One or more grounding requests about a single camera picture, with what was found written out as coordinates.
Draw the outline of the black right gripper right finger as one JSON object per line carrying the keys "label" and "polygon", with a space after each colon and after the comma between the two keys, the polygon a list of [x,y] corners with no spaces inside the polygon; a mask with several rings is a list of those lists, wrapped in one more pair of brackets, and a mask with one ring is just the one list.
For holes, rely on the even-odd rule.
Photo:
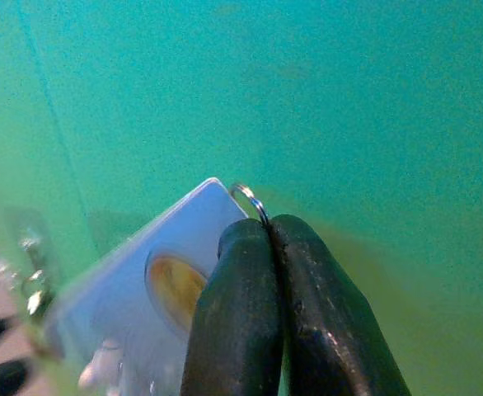
{"label": "black right gripper right finger", "polygon": [[270,221],[288,333],[291,395],[408,395],[371,305],[319,234],[291,214]]}

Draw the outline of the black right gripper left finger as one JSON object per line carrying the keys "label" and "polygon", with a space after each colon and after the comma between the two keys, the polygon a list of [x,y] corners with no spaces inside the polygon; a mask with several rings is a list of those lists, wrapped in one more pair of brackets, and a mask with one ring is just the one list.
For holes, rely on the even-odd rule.
{"label": "black right gripper left finger", "polygon": [[195,309],[182,395],[276,395],[283,357],[279,286],[263,224],[243,219],[218,242]]}

